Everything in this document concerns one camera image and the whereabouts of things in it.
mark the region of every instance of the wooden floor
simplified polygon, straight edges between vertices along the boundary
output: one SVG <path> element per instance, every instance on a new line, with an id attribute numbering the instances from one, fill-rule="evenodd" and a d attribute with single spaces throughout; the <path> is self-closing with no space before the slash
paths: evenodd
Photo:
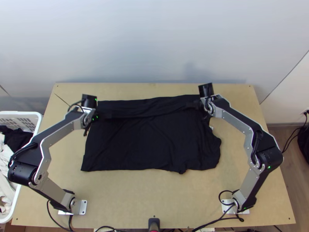
<path id="1" fill-rule="evenodd" d="M 282 149 L 285 141 L 294 128 L 270 129 Z M 281 165 L 282 174 L 293 207 L 296 224 L 278 225 L 282 232 L 309 231 L 309 165 L 301 154 L 296 139 L 284 153 Z M 234 228 L 235 231 L 246 231 L 248 228 Z M 251 228 L 261 232 L 278 232 L 274 226 Z M 231 231 L 231 228 L 217 228 L 218 231 Z M 24 232 L 62 232 L 60 228 L 26 227 Z M 93 232 L 92 229 L 75 229 L 77 232 Z M 147 230 L 126 230 L 128 232 L 146 232 Z"/>

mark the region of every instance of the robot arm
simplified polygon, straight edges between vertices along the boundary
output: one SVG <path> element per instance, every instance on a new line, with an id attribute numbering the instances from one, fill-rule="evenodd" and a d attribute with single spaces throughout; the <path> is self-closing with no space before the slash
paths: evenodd
<path id="1" fill-rule="evenodd" d="M 73 130 L 89 128 L 96 108 L 96 97 L 83 94 L 82 112 L 74 108 L 65 115 L 64 120 L 34 136 L 27 146 L 12 156 L 8 179 L 28 186 L 49 199 L 55 209 L 71 214 L 85 214 L 87 201 L 75 198 L 74 192 L 61 189 L 48 177 L 47 170 L 51 162 L 49 148 Z"/>
<path id="2" fill-rule="evenodd" d="M 260 124 L 230 107 L 220 94 L 214 94 L 212 83 L 199 86 L 204 109 L 212 117 L 222 118 L 245 134 L 244 149 L 247 153 L 249 170 L 239 190 L 233 192 L 235 213 L 254 206 L 255 195 L 269 173 L 282 162 L 283 155 L 272 135 Z"/>

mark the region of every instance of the white laundry basket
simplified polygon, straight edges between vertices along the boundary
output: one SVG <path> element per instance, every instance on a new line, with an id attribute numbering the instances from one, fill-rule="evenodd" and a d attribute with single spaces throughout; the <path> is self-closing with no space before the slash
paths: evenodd
<path id="1" fill-rule="evenodd" d="M 32 132 L 36 135 L 42 121 L 42 115 L 38 112 L 21 112 L 21 111 L 0 111 L 0 125 L 7 126 L 13 130 L 22 129 L 23 131 Z M 13 212 L 18 199 L 21 185 L 16 188 L 11 211 L 7 215 L 0 215 L 0 224 L 6 223 L 13 217 Z"/>

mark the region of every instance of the black cloth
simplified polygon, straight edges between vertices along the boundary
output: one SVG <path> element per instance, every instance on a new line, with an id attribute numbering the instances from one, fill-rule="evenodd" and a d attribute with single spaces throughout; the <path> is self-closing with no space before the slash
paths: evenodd
<path id="1" fill-rule="evenodd" d="M 5 135 L 4 144 L 8 145 L 12 152 L 16 152 L 29 143 L 33 136 L 31 132 L 25 132 L 20 128 L 12 130 L 7 126 L 0 126 L 0 132 Z"/>
<path id="2" fill-rule="evenodd" d="M 99 101 L 82 171 L 215 168 L 221 140 L 199 109 L 199 95 Z"/>
<path id="3" fill-rule="evenodd" d="M 298 132 L 297 143 L 304 158 L 309 164 L 309 129 L 308 127 L 302 127 Z"/>

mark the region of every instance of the wooden tabletop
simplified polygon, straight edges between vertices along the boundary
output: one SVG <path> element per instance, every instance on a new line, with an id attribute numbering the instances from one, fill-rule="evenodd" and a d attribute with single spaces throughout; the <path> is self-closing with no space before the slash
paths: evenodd
<path id="1" fill-rule="evenodd" d="M 59 83 L 49 99 L 40 131 L 61 121 L 68 104 L 90 94 L 102 100 L 133 100 L 160 96 L 198 94 L 198 84 L 113 84 Z M 214 84 L 214 91 L 226 98 L 233 108 L 266 124 L 253 86 L 246 84 Z M 214 134 L 221 138 L 221 157 L 216 168 L 205 171 L 175 172 L 149 169 L 143 171 L 80 171 L 86 137 L 73 131 L 50 148 L 52 162 L 49 177 L 60 187 L 74 191 L 88 200 L 86 215 L 75 215 L 75 228 L 147 228 L 148 219 L 158 217 L 161 228 L 194 228 L 222 215 L 218 194 L 236 190 L 249 169 L 243 148 L 244 135 L 222 119 L 212 118 Z M 22 187 L 12 224 L 56 227 L 46 210 L 46 199 Z M 67 226 L 68 216 L 55 219 Z M 280 225 L 295 223 L 290 200 L 280 168 L 274 170 L 257 194 L 256 205 L 244 222 L 225 220 L 215 227 Z"/>

